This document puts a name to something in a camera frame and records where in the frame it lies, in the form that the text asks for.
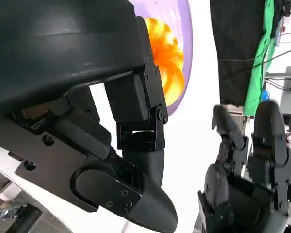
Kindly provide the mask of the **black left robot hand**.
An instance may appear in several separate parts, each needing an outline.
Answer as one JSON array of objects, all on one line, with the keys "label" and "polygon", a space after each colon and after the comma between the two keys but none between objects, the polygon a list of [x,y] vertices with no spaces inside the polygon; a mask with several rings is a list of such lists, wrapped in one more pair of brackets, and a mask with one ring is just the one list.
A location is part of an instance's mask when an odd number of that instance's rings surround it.
[{"label": "black left robot hand", "polygon": [[87,211],[176,230],[162,190],[161,76],[127,0],[0,0],[0,147],[18,176]]}]

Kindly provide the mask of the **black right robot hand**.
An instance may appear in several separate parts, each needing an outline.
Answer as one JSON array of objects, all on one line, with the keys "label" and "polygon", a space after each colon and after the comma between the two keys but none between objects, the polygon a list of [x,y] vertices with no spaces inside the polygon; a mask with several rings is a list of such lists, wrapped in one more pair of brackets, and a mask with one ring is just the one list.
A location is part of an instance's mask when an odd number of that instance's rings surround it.
[{"label": "black right robot hand", "polygon": [[251,137],[241,133],[222,105],[214,106],[212,126],[221,143],[198,192],[201,232],[284,232],[291,154],[278,104],[258,105]]}]

